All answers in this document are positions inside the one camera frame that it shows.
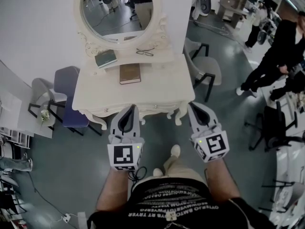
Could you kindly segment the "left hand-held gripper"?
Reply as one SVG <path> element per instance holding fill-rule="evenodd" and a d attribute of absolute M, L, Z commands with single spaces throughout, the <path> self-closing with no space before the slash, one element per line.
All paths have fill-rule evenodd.
<path fill-rule="evenodd" d="M 111 168 L 117 171 L 136 171 L 139 168 L 145 143 L 139 136 L 139 110 L 132 104 L 122 109 L 111 122 L 110 143 L 107 145 Z"/>

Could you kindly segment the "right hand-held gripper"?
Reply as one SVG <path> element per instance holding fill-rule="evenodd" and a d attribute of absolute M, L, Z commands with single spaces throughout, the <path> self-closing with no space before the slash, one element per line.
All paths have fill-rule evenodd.
<path fill-rule="evenodd" d="M 219 123 L 215 112 L 198 102 L 190 102 L 187 110 L 193 130 L 191 143 L 200 158 L 205 163 L 223 158 L 229 152 L 229 143 L 226 131 L 214 127 Z"/>

